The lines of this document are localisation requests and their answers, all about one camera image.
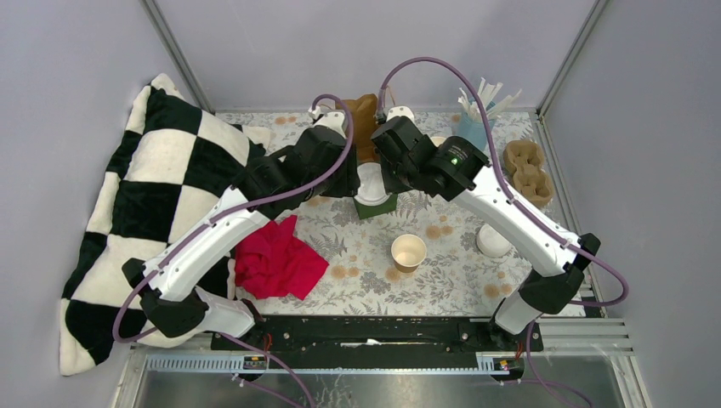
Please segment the green box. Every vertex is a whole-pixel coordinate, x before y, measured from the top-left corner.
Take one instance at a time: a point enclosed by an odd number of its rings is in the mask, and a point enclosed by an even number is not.
[[[358,218],[366,219],[381,214],[392,213],[393,211],[395,211],[395,209],[398,207],[398,195],[391,194],[388,200],[386,200],[380,206],[375,207],[360,204],[358,201],[355,200],[355,198],[353,199],[353,203],[355,204],[355,210],[358,212]]]

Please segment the table surface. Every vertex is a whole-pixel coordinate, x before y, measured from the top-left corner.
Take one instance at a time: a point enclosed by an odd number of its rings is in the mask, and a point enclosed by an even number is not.
[[[294,143],[310,125],[308,115],[300,112],[225,112],[218,117],[272,129],[269,151]],[[431,137],[452,135],[456,121],[457,115],[416,112],[416,124]],[[511,140],[534,140],[532,129],[527,113],[500,115],[493,130],[497,151],[503,152]],[[558,200],[554,197],[543,211],[565,224]],[[350,198],[315,197],[293,213],[298,215],[297,237],[330,266],[303,301],[292,295],[256,300],[239,288],[238,295],[253,300],[264,314],[490,316],[531,271],[515,248],[502,258],[484,256],[475,245],[483,220],[419,191],[400,194],[395,212],[364,220],[358,219]],[[402,234],[421,236],[428,247],[426,260],[411,274],[395,269],[390,256],[390,244]],[[569,305],[559,315],[585,314],[582,307]]]

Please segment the gray floor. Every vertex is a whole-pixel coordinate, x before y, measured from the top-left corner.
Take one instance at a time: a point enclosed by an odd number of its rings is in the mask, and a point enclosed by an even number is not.
[[[623,406],[613,371],[602,357],[534,359],[546,380],[581,390],[597,407]],[[431,375],[303,376],[318,407],[562,407],[535,384],[500,387],[489,377]],[[226,374],[148,372],[140,407],[286,407],[283,401],[249,387],[240,388]],[[288,375],[265,375],[259,384],[298,402],[303,392]],[[572,401],[582,401],[569,396]]]

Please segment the wire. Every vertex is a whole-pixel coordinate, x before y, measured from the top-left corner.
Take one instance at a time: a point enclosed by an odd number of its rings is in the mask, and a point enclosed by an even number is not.
[[[390,87],[390,85],[388,85],[388,94],[390,95],[390,102],[393,104],[393,106],[396,106],[397,104],[395,103],[395,95],[393,95],[393,89]]]
[[[345,162],[345,159],[348,157],[348,154],[350,152],[350,147],[353,145],[353,116],[351,115],[350,109],[348,109],[348,106],[345,104],[345,102],[343,102],[339,97],[337,97],[335,95],[331,95],[329,93],[324,93],[322,95],[319,95],[317,98],[315,98],[313,100],[313,104],[311,105],[311,110],[314,110],[315,107],[318,105],[318,103],[322,99],[332,99],[334,102],[336,102],[338,105],[341,106],[341,108],[343,109],[343,112],[345,113],[345,120],[346,120],[345,146],[343,147],[343,151],[341,151],[340,156],[333,163],[333,165],[330,168],[328,168],[328,170],[326,170],[323,174],[318,176],[318,178],[316,178],[315,180],[313,180],[307,184],[297,187],[296,189],[286,191],[284,193],[271,195],[269,197],[260,198],[260,199],[254,200],[254,201],[244,202],[240,205],[223,210],[219,214],[211,217],[208,220],[208,223],[202,224],[201,226],[199,226],[198,228],[196,228],[195,230],[190,232],[182,241],[180,241],[178,243],[177,246],[175,246],[175,248],[173,250],[171,250],[171,252],[163,260],[161,260],[160,263],[158,263],[158,269],[152,270],[138,285],[136,285],[133,288],[133,290],[130,292],[128,297],[125,298],[125,301],[122,303],[122,306],[121,306],[120,310],[118,310],[117,315],[115,317],[115,321],[113,322],[112,335],[113,335],[113,339],[116,342],[119,342],[119,343],[136,342],[136,341],[140,340],[141,338],[146,337],[149,334],[157,331],[157,327],[153,327],[149,330],[143,331],[142,333],[137,334],[132,337],[121,337],[120,336],[120,325],[122,323],[122,317],[128,311],[128,308],[130,307],[130,303],[133,301],[133,299],[135,299],[135,297],[138,296],[140,291],[143,290],[143,288],[146,285],[148,285],[148,283],[160,273],[160,270],[162,268],[164,268],[165,266],[167,266],[170,263],[170,261],[173,260],[173,258],[175,258],[180,253],[180,251],[183,250],[183,248],[187,247],[200,233],[202,233],[204,230],[210,228],[210,225],[215,224],[220,219],[225,218],[233,213],[237,213],[246,208],[261,206],[263,204],[268,204],[268,203],[271,203],[274,201],[283,200],[285,198],[304,193],[305,191],[313,189],[318,184],[322,183],[323,181],[325,181],[326,179],[331,177],[331,175],[333,173],[335,173],[341,167],[343,162]],[[223,336],[225,336],[226,338],[228,338],[229,340],[240,344],[242,347],[251,349],[252,351],[255,351],[257,353],[261,353],[261,354],[265,355],[267,358],[272,359],[273,361],[278,363],[278,365],[280,365],[281,367],[286,369],[291,374],[293,379],[296,380],[298,385],[300,385],[300,388],[302,388],[303,391],[305,392],[305,395],[308,397],[310,406],[315,407],[315,402],[313,401],[313,397],[310,395],[310,391],[308,390],[308,388],[305,386],[305,384],[303,384],[303,381],[301,381],[300,377],[298,377],[298,375],[295,374],[295,372],[293,372],[286,363],[282,362],[281,359],[278,359],[277,357],[275,357],[272,354],[266,354],[263,351],[261,351],[260,349],[254,348],[253,346],[251,346],[249,344],[245,344],[245,343],[241,342],[240,340],[235,339],[231,335],[228,335],[225,333],[221,333],[221,334]]]
[[[254,351],[256,353],[260,353],[260,354],[264,355],[266,359],[273,360],[276,363],[278,363],[278,365],[283,367],[283,369],[285,369],[285,371],[288,371],[288,374],[290,374],[291,377],[295,380],[295,382],[298,383],[300,388],[305,393],[305,396],[308,397],[308,401],[310,402],[311,408],[315,408],[315,401],[313,400],[313,396],[310,394],[310,390],[308,390],[308,387],[305,386],[305,383],[303,383],[303,380],[300,379],[298,374],[296,374],[295,371],[293,371],[291,367],[289,367],[286,363],[284,363],[283,360],[275,357],[271,353],[265,353],[260,348],[253,347],[250,344],[243,342],[241,339],[232,337],[230,334],[221,333],[220,335],[227,338],[228,340],[231,340],[231,342],[233,342],[245,349]]]
[[[263,391],[263,392],[265,392],[265,393],[268,393],[268,394],[270,394],[270,395],[273,395],[274,397],[276,397],[276,398],[279,399],[279,400],[284,400],[284,401],[286,401],[288,404],[290,404],[290,405],[292,405],[292,406],[294,406],[294,407],[296,407],[296,408],[303,408],[303,406],[300,405],[299,403],[293,401],[292,399],[288,398],[287,396],[285,396],[285,395],[283,395],[283,394],[281,394],[281,393],[279,393],[279,392],[277,392],[277,391],[274,391],[274,390],[272,390],[272,389],[270,389],[270,388],[264,387],[264,386],[262,386],[262,385],[260,385],[260,384],[256,384],[255,382],[245,381],[245,380],[241,379],[241,387],[246,386],[246,385],[247,385],[248,387],[256,388],[256,389],[259,389],[260,391]]]
[[[518,348],[516,349],[516,355],[515,355],[516,361],[518,361],[520,359],[521,354],[523,354],[523,342],[519,341]]]
[[[546,391],[548,391],[548,393],[551,394],[555,399],[561,401],[562,403],[564,403],[570,407],[584,408],[584,407],[581,407],[580,405],[573,404],[572,402],[567,400],[566,397],[564,397],[563,395],[561,395],[561,394],[557,393],[556,391],[554,391],[553,389],[551,389],[551,387],[562,388],[566,391],[570,391],[573,394],[578,395],[582,400],[586,401],[586,403],[588,404],[589,407],[593,408],[593,402],[591,401],[591,399],[588,398],[581,391],[579,391],[571,386],[565,385],[565,384],[543,380],[541,378],[541,376],[538,375],[538,372],[536,372],[536,367],[533,365],[533,360],[531,359],[531,335],[533,333],[533,326],[535,326],[535,325],[536,325],[536,322],[532,321],[526,327],[526,330],[528,331],[528,333],[526,333],[526,336],[525,336],[525,359],[528,361],[528,366],[531,368],[531,372],[533,372],[533,375],[536,377],[536,380],[525,380],[525,382],[541,384],[546,389]]]
[[[480,96],[478,95],[478,92],[474,88],[473,85],[471,85],[471,82],[453,65],[448,64],[442,59],[437,59],[434,57],[416,57],[411,58],[405,62],[402,62],[398,64],[383,80],[383,84],[381,84],[381,88],[378,91],[378,110],[376,111],[377,117],[383,117],[383,102],[385,98],[385,89],[388,87],[388,84],[390,82],[390,78],[393,77],[398,71],[400,71],[402,68],[410,65],[415,64],[417,62],[431,62],[437,65],[441,65],[448,69],[449,71],[453,72],[453,74],[458,77],[458,79],[463,82],[463,85],[468,89],[468,91],[473,95],[475,100],[480,100]],[[491,159],[492,159],[492,166],[493,166],[493,172],[496,174],[496,180],[498,181],[498,185],[501,186],[501,189],[503,190],[503,193],[508,198],[508,202],[513,203],[516,208],[519,209],[532,223],[534,223],[538,228],[540,228],[543,232],[545,232],[548,236],[556,240],[561,246],[568,247],[573,252],[581,255],[585,259],[590,260],[594,264],[597,264],[601,268],[607,270],[613,277],[615,277],[619,283],[621,283],[621,295],[617,297],[616,299],[607,301],[607,302],[587,302],[587,301],[576,301],[572,300],[569,303],[570,304],[578,304],[581,306],[591,306],[591,307],[604,307],[604,306],[613,306],[615,304],[619,304],[626,300],[628,297],[628,282],[626,279],[619,273],[617,270],[613,269],[610,265],[608,265],[606,262],[602,261],[599,258],[596,258],[595,255],[592,253],[589,253],[588,251],[585,251],[584,249],[580,248],[579,246],[570,244],[566,241],[562,236],[556,234],[555,231],[550,229],[546,224],[544,224],[540,219],[538,219],[533,212],[531,212],[528,208],[526,208],[523,204],[521,204],[520,201],[516,199],[513,192],[511,192],[510,188],[508,187],[508,184],[506,183],[506,179],[503,178],[503,172],[501,170],[501,163],[498,160],[498,154],[496,152],[496,146],[493,144],[493,136],[491,135],[491,124],[488,122],[488,115],[485,113],[485,107],[483,106],[481,109],[481,106],[479,105],[479,111],[480,111],[480,118],[483,122],[483,127],[485,129],[485,137],[488,140],[488,149],[491,152]]]
[[[263,336],[263,345],[263,350],[265,353],[268,353],[270,346],[273,345],[273,336],[271,336],[270,333],[265,333],[265,336]]]
[[[437,59],[434,57],[416,57],[411,58],[405,62],[402,62],[398,64],[389,74],[385,77],[383,80],[383,84],[381,84],[381,88],[378,91],[378,110],[376,111],[377,117],[383,117],[384,111],[383,111],[383,105],[385,102],[385,90],[389,85],[390,79],[398,73],[401,69],[404,67],[415,64],[417,62],[430,62],[433,64],[441,65],[445,67],[447,70],[453,72],[453,74],[463,82],[463,85],[468,89],[468,91],[471,93],[471,95],[475,98],[475,100],[480,100],[480,96],[478,95],[478,92],[476,91],[475,87],[471,85],[471,82],[466,78],[458,69],[456,69],[453,65],[448,64],[442,59]],[[516,199],[513,192],[508,187],[508,184],[506,183],[506,179],[503,178],[503,173],[501,170],[501,163],[498,160],[498,154],[496,152],[496,145],[493,143],[493,136],[491,134],[491,124],[488,122],[488,115],[485,112],[485,106],[479,105],[479,111],[480,111],[480,118],[483,122],[483,127],[485,129],[485,137],[488,140],[488,149],[491,153],[491,164],[493,168],[493,172],[496,175],[496,180],[498,184],[500,185],[503,194],[508,198],[508,203],[512,203],[516,206],[516,208],[519,209],[533,224],[535,224],[538,228],[540,228],[543,232],[545,232],[548,236],[556,240],[562,247],[568,247],[573,252],[581,255],[582,257],[590,260],[594,264],[597,264],[601,268],[608,271],[611,275],[613,275],[621,284],[621,295],[619,297],[606,301],[606,302],[586,302],[586,301],[575,301],[572,300],[569,303],[570,304],[578,304],[582,306],[590,306],[590,307],[604,307],[604,306],[613,306],[615,304],[619,304],[623,302],[628,297],[628,282],[626,279],[615,269],[613,269],[610,265],[608,265],[603,260],[596,258],[593,254],[589,253],[588,251],[585,251],[584,249],[580,248],[579,246],[573,245],[569,242],[567,242],[562,236],[556,234],[555,231],[550,229],[546,224],[544,224],[540,219],[536,217],[536,215],[533,214],[528,208],[526,208],[523,204],[521,204],[520,201]],[[558,383],[551,383],[543,381],[537,374],[536,374],[536,368],[533,366],[533,362],[531,361],[531,329],[533,328],[533,325],[535,324],[534,321],[532,321],[528,326],[528,338],[526,339],[526,358],[528,359],[528,365],[533,371],[534,375],[536,375],[537,380],[535,382],[541,384],[553,397],[555,397],[557,400],[567,404],[568,406],[577,406],[573,405],[570,401],[568,401],[566,398],[564,398],[562,395],[556,393],[551,389],[552,386],[555,386],[556,388],[562,388],[571,391],[572,393],[578,395],[583,400],[585,400],[590,406],[593,406],[593,403],[591,400],[583,395],[580,391],[575,390],[574,388],[568,387],[563,384]]]

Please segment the blue cup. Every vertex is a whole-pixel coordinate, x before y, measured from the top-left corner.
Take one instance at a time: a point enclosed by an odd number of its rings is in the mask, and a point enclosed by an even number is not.
[[[487,109],[493,107],[493,102],[488,105]],[[493,129],[496,120],[488,121]],[[464,111],[461,114],[461,120],[458,122],[457,136],[460,136],[471,142],[478,150],[483,150],[488,145],[488,139],[485,138],[485,127],[483,122],[476,122]]]

